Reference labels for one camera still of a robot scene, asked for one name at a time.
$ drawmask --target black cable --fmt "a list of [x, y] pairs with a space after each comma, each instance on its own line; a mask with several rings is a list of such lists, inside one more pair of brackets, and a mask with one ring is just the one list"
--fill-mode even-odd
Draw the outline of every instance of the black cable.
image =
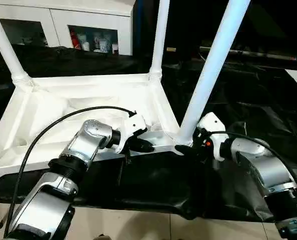
[[71, 117], [73, 115], [76, 115], [76, 114], [80, 114], [80, 113], [91, 111], [91, 110], [98, 110], [98, 109], [116, 109], [116, 110], [127, 112], [130, 117], [132, 117], [132, 116], [134, 116], [136, 114], [135, 112], [132, 112], [130, 110], [127, 110], [125, 108], [118, 107], [118, 106], [93, 106], [93, 107], [88, 107], [88, 108], [84, 108], [84, 109], [81, 109], [81, 110], [77, 110], [77, 111], [71, 112], [71, 113], [69, 113], [69, 114], [67, 114], [65, 116], [62, 116], [61, 118], [59, 118], [58, 120], [52, 122], [50, 125], [48, 125], [46, 128], [44, 128], [44, 130], [39, 135], [37, 135], [37, 137], [30, 144], [30, 146], [27, 149], [27, 152], [26, 152], [26, 154], [25, 154], [25, 156], [23, 158], [20, 169], [18, 171], [18, 176], [17, 176], [16, 183], [15, 183], [12, 202], [11, 202], [11, 204], [9, 206], [9, 210], [8, 210], [8, 215], [7, 215], [6, 225], [5, 225], [5, 231], [4, 231], [4, 238], [6, 238], [7, 235], [9, 234], [10, 223], [11, 223], [11, 220], [12, 220], [12, 217], [13, 217], [15, 202], [16, 202], [17, 197], [18, 197], [18, 191], [19, 191], [21, 178], [22, 178], [22, 175], [23, 175], [23, 172], [24, 172], [25, 165], [26, 165], [26, 163], [28, 161], [29, 155], [30, 155], [32, 149], [34, 148], [35, 144], [38, 142], [38, 140], [48, 130], [50, 130], [52, 127], [54, 127], [56, 124], [62, 122], [63, 120], [65, 120], [65, 119], [67, 119], [67, 118], [69, 118], [69, 117]]
[[250, 140], [258, 145], [263, 146], [264, 148], [266, 148], [267, 150], [269, 150], [273, 155], [275, 155], [275, 157], [277, 157], [278, 159], [280, 159], [280, 161], [285, 165], [285, 167], [287, 168], [287, 170], [289, 171], [289, 173], [291, 174], [291, 176], [293, 177], [293, 180], [295, 181], [295, 183], [297, 184], [297, 178], [296, 175], [293, 171], [293, 169], [291, 169], [290, 167], [288, 167], [287, 162], [284, 160], [284, 158], [277, 152], [275, 151], [273, 148], [271, 148], [269, 145], [265, 144], [264, 142], [257, 140], [251, 136], [246, 136], [240, 133], [236, 133], [236, 132], [231, 132], [231, 131], [208, 131], [208, 132], [203, 132], [202, 135], [205, 137], [209, 137], [213, 134], [227, 134], [227, 135], [232, 135], [235, 137], [239, 137], [242, 139], [247, 139]]

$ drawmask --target black plastic sheet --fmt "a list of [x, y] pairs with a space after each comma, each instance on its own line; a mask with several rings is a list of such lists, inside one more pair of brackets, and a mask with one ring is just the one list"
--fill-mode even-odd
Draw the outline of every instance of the black plastic sheet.
[[[148, 72], [150, 59], [107, 56], [66, 48], [14, 46], [32, 77], [134, 74]], [[162, 84], [181, 123], [202, 69], [200, 61], [163, 67]], [[0, 117], [13, 92], [0, 56]], [[283, 69], [240, 62], [224, 65], [204, 113], [214, 112], [228, 131], [267, 141], [297, 174], [297, 83]], [[20, 203], [45, 170], [26, 172]], [[16, 174], [0, 178], [0, 202], [12, 198]], [[219, 169], [212, 161], [172, 152], [95, 162], [83, 180], [77, 206], [175, 213], [192, 219], [269, 222], [272, 215], [251, 177], [233, 162]]]

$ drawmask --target glass cabinet door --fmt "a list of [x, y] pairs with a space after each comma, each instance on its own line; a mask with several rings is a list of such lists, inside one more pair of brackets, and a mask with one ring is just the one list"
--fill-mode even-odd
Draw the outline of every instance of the glass cabinet door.
[[61, 46], [107, 54], [132, 55], [129, 16], [51, 9]]
[[0, 5], [0, 23], [11, 44], [44, 47], [60, 45], [47, 8]]

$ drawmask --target white pole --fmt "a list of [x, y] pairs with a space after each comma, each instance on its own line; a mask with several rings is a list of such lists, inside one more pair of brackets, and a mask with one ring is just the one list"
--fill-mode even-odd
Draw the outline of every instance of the white pole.
[[212, 47], [189, 102], [176, 142], [190, 145], [224, 61], [239, 30], [250, 0], [229, 0]]
[[0, 53], [11, 73], [14, 84], [31, 85], [31, 78], [23, 70], [11, 44], [0, 23]]
[[152, 66], [149, 69], [150, 75], [158, 76], [159, 80], [161, 80], [162, 76], [162, 58], [168, 24], [169, 6], [170, 0], [159, 1]]

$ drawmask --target red bottle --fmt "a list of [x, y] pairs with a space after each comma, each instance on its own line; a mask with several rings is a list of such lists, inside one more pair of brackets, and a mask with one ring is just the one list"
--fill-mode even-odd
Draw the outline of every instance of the red bottle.
[[78, 37], [73, 30], [70, 30], [70, 38], [72, 39], [73, 48], [81, 49]]

